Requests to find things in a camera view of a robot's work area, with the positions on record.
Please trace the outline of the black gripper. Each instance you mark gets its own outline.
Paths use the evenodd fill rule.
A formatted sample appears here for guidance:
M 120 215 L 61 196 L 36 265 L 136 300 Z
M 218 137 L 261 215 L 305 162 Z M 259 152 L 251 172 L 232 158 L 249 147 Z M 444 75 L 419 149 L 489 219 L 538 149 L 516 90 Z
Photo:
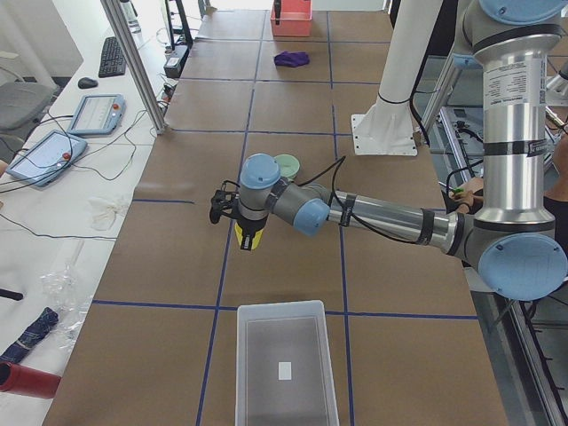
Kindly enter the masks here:
M 263 217 L 259 220 L 252 220 L 240 217 L 236 220 L 236 223 L 243 233 L 257 233 L 264 229 L 266 225 L 266 218 Z

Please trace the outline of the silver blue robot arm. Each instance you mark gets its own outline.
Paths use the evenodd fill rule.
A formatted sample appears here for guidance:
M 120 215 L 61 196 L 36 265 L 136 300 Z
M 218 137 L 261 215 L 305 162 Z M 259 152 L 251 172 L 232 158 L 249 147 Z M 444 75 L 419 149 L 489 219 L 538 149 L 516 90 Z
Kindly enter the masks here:
M 448 214 L 297 185 L 268 154 L 241 169 L 232 217 L 240 247 L 258 243 L 270 215 L 306 235 L 326 221 L 389 240 L 431 245 L 477 270 L 486 286 L 532 301 L 558 289 L 567 257 L 543 205 L 546 63 L 562 36 L 561 1 L 461 1 L 454 51 L 483 69 L 484 201 L 476 214 Z

